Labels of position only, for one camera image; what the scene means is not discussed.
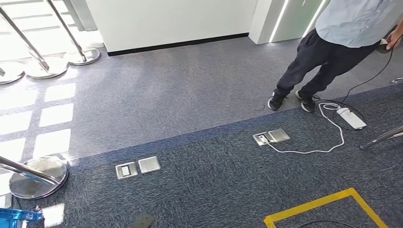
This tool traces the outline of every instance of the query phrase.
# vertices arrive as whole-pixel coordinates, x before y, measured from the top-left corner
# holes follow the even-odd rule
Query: light blue shirt
[[[330,0],[318,17],[318,35],[349,48],[375,44],[399,21],[403,0]]]

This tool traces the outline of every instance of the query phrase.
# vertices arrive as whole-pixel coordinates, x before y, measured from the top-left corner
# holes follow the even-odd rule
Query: dark blue carpet
[[[278,144],[281,150],[328,149],[339,143],[338,130],[329,122],[293,109],[73,161],[62,189],[22,203],[43,208],[64,203],[64,220],[57,227],[128,228],[137,214],[147,212],[156,218],[153,228],[264,228],[269,214],[353,187],[389,227],[398,228],[403,224],[403,139],[367,151],[358,146],[402,124],[402,97],[403,85],[349,97],[347,103],[369,126],[344,131],[346,145],[331,153],[281,154],[256,145],[253,134],[278,128],[291,137]],[[115,165],[149,156],[158,157],[161,170],[117,180]],[[313,219],[377,227],[351,198],[276,226],[292,228]]]

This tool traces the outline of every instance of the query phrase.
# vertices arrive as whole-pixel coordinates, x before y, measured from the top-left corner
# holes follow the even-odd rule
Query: light strip
[[[274,35],[275,35],[276,32],[277,32],[278,25],[280,24],[281,18],[283,17],[284,12],[286,11],[287,5],[288,5],[288,0],[285,0],[285,1],[284,1],[283,8],[281,9],[280,15],[279,15],[278,18],[277,18],[276,25],[274,26],[273,32],[271,33],[271,36],[270,36],[270,39],[269,39],[269,43],[273,42]]]
[[[313,25],[313,23],[315,22],[317,16],[319,15],[320,11],[322,10],[323,6],[325,5],[326,0],[322,0],[322,2],[319,5],[319,8],[317,8],[314,17],[312,18],[311,22],[309,23],[307,29],[305,30],[304,34],[302,35],[302,37],[305,37],[309,31],[311,30],[311,27]]]

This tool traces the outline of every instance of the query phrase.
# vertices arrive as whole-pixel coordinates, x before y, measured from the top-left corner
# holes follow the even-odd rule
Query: black sneaker
[[[302,98],[299,95],[299,90],[295,92],[295,96],[298,97],[298,99],[301,101],[301,107],[302,109],[304,109],[305,111],[309,112],[309,113],[313,113],[314,111],[316,111],[316,103],[315,101],[312,99],[312,97],[304,97]]]
[[[276,96],[274,95],[273,92],[273,96],[267,102],[267,106],[269,107],[269,109],[273,111],[280,110],[281,107],[283,106],[283,100],[284,100],[283,96]]]

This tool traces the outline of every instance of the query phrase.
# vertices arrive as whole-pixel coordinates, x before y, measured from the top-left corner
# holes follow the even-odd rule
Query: black baseboard
[[[226,40],[226,39],[247,37],[248,35],[249,35],[249,33],[240,33],[240,34],[222,36],[222,37],[190,40],[190,41],[173,43],[173,44],[163,44],[163,45],[144,47],[144,48],[140,47],[140,48],[133,48],[133,49],[129,49],[129,50],[111,51],[111,52],[108,52],[108,56],[118,56],[118,55],[125,55],[125,54],[145,52],[145,51],[154,51],[154,50],[166,49],[166,48],[172,48],[172,47],[176,48],[176,47],[182,47],[182,46],[187,46],[187,45],[203,44],[203,43],[215,42],[215,41]]]

